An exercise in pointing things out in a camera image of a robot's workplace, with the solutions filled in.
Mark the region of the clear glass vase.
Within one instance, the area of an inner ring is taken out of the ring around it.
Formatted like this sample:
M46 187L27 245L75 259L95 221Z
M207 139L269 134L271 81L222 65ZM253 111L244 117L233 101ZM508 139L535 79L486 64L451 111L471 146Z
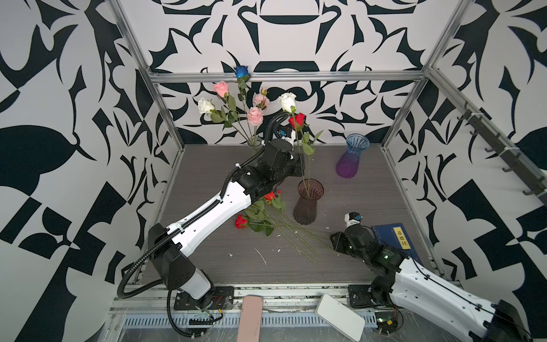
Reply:
M246 144L253 149L259 149L262 147L262 139L258 135L252 135L247 141Z

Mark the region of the maroon glass vase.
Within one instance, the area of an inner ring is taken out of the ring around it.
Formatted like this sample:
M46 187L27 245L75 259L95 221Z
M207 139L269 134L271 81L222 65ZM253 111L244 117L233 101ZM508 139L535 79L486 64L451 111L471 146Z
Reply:
M310 225L317 218L318 201L325 190L321 182L304 179L298 185L299 199L293 209L293 218L300 225Z

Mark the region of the large pink peony flower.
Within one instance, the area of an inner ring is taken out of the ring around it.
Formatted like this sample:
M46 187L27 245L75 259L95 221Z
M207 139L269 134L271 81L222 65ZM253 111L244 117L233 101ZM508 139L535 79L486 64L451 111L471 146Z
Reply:
M263 123L264 114L259 108L249 108L246 114L246 119L250 127L252 135L257 135L259 126Z

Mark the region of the pink rose flower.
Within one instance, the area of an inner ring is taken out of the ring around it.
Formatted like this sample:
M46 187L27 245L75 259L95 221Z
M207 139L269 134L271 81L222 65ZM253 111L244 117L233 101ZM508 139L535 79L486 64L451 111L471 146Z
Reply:
M236 97L230 93L228 83L221 81L213 84L217 97L222 101L219 110L211 111L211 119L219 118L225 127L234 128L246 142L249 142L250 135L242 124L242 116L238 110Z

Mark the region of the blue rose flower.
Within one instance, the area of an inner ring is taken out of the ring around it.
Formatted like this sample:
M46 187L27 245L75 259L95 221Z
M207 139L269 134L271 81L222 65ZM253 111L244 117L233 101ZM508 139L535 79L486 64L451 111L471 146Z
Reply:
M247 81L250 79L250 74L247 66L236 66L234 69L236 76L236 83L238 88L238 100L241 103L243 114L246 115L246 100L247 100ZM245 129L245 125L242 123L242 116L238 115L238 125L242 129L246 141L249 143L250 139L250 127Z

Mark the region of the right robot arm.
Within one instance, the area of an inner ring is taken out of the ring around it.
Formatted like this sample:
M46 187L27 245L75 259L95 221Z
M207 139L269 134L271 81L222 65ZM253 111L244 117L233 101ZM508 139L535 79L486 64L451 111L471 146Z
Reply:
M532 341L517 309L506 301L479 298L430 272L404 249L386 245L371 230L352 225L330 236L333 249L363 262L375 275L356 309L403 308L460 341Z

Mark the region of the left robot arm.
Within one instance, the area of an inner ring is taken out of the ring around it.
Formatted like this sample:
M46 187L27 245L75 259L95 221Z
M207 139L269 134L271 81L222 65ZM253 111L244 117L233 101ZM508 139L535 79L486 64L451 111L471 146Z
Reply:
M189 257L232 216L274 194L287 177L303 175L303 155L293 147L296 126L283 124L289 116L283 112L270 120L259 152L235 166L217 195L181 220L167 227L156 224L149 230L148 250L125 272L117 289L119 299L137 296L158 285L185 292L197 302L212 297L215 286ZM152 262L159 279L127 291L130 278L147 261Z

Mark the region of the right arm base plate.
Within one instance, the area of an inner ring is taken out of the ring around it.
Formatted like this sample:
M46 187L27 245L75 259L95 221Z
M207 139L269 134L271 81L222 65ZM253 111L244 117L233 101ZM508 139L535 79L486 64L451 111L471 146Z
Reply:
M382 306L385 299L377 286L352 284L348 286L348 303L354 309L366 309Z

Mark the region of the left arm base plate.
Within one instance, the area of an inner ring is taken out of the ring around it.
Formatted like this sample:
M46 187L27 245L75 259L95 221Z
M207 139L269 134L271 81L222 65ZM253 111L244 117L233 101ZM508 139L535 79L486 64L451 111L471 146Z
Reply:
M226 309L233 304L233 286L214 286L201 299L194 299L187 292L178 291L175 297L175 311L218 310Z

